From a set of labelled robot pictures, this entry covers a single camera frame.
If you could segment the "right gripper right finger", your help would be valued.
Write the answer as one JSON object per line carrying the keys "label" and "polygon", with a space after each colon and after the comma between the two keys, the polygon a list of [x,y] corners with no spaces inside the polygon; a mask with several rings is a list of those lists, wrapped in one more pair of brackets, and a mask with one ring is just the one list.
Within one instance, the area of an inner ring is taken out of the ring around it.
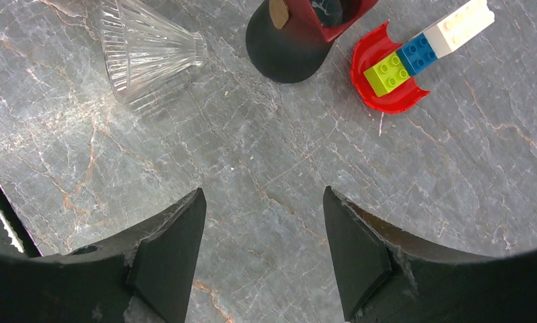
{"label": "right gripper right finger", "polygon": [[331,187],[323,210],[347,322],[537,322],[537,249],[492,257],[442,246]]}

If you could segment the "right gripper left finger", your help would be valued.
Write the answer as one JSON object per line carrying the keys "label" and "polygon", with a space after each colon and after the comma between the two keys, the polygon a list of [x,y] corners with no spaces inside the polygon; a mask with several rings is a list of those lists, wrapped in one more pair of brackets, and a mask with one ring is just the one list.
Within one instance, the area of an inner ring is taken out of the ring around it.
{"label": "right gripper left finger", "polygon": [[162,212],[70,254],[0,254],[0,322],[183,322],[207,202],[197,188]]}

